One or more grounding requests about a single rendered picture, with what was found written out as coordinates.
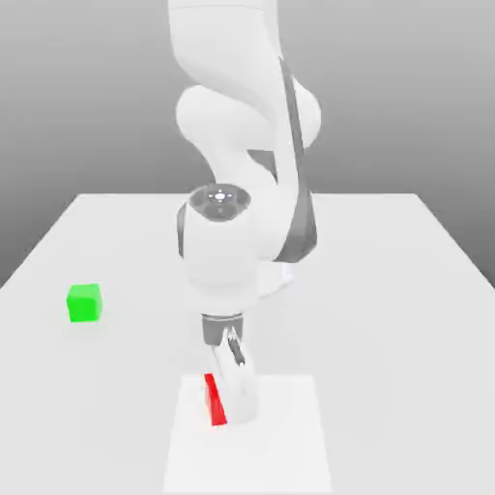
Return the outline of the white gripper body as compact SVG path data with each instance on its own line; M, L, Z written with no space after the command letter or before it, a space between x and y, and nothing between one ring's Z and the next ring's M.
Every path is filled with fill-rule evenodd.
M258 383L253 359L241 343L243 364L237 364L226 339L211 352L211 366L228 424L252 422L258 415Z

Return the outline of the small red cube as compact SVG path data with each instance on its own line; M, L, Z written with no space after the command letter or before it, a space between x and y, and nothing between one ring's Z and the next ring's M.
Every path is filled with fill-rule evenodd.
M226 425L224 409L218 393L215 377L212 373L204 374L205 401L212 426Z

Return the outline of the small green cube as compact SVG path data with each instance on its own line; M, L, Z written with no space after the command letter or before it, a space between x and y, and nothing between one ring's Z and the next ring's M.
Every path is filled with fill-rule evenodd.
M102 292L97 283L72 285L66 302L71 322L93 322L101 317Z

